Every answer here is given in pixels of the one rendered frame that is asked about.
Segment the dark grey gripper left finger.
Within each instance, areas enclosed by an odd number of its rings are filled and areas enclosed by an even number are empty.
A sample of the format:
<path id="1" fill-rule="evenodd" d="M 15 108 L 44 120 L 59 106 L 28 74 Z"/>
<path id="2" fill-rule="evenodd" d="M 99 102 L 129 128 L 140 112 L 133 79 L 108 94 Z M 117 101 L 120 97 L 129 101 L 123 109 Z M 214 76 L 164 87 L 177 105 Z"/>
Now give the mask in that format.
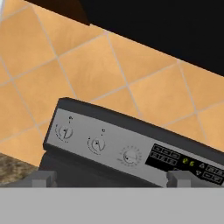
<path id="1" fill-rule="evenodd" d="M 56 187 L 57 172 L 56 171 L 34 171 L 29 176 L 20 179 L 19 181 L 4 185 L 4 187 L 18 188 L 45 188 Z"/>

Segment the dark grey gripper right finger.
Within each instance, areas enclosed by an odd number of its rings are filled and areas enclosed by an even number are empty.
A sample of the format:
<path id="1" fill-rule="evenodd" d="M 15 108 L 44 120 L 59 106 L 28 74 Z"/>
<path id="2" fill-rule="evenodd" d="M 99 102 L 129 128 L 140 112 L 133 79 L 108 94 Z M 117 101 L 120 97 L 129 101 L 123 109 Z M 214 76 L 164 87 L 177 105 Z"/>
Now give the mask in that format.
<path id="1" fill-rule="evenodd" d="M 209 184 L 197 178 L 189 171 L 168 171 L 167 177 L 167 187 L 209 187 Z"/>

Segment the silver stove knob with dial marks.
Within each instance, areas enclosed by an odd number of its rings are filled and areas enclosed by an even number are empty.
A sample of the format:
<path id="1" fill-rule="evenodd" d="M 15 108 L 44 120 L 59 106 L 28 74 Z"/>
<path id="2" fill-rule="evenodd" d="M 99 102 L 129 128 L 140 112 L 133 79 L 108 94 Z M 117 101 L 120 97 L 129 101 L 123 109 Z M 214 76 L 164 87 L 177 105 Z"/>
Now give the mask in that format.
<path id="1" fill-rule="evenodd" d="M 137 147 L 128 145 L 121 150 L 119 160 L 123 165 L 135 167 L 140 164 L 142 153 Z"/>

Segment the black and silver stove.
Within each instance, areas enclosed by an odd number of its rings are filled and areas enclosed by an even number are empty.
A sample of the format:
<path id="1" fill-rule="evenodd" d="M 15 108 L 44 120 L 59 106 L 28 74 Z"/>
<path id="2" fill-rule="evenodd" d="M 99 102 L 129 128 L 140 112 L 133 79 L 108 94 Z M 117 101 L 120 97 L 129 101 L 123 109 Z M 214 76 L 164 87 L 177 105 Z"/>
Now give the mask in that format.
<path id="1" fill-rule="evenodd" d="M 67 143 L 55 126 L 67 125 Z M 89 137 L 101 137 L 100 155 L 88 148 Z M 119 160 L 128 145 L 142 160 L 128 167 Z M 39 169 L 56 171 L 59 187 L 166 187 L 168 171 L 188 171 L 209 186 L 224 187 L 224 153 L 134 117 L 72 98 L 60 98 L 43 142 Z"/>

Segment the black range hood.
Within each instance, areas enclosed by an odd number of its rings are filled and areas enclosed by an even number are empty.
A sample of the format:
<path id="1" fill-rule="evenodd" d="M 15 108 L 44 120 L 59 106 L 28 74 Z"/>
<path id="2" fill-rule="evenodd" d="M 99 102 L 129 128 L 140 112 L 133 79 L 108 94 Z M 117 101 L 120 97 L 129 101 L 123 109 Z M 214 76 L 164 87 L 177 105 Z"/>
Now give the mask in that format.
<path id="1" fill-rule="evenodd" d="M 224 0 L 80 0 L 88 21 L 224 76 Z"/>

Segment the dark brown wall cupboard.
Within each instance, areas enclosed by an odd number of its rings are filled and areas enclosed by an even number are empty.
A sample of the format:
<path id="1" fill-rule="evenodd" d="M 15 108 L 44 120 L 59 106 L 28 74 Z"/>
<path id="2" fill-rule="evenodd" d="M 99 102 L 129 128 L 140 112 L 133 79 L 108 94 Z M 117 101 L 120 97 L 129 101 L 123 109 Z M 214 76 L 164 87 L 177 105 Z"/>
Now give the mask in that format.
<path id="1" fill-rule="evenodd" d="M 84 25 L 90 25 L 80 0 L 25 0 L 39 7 L 53 11 Z"/>

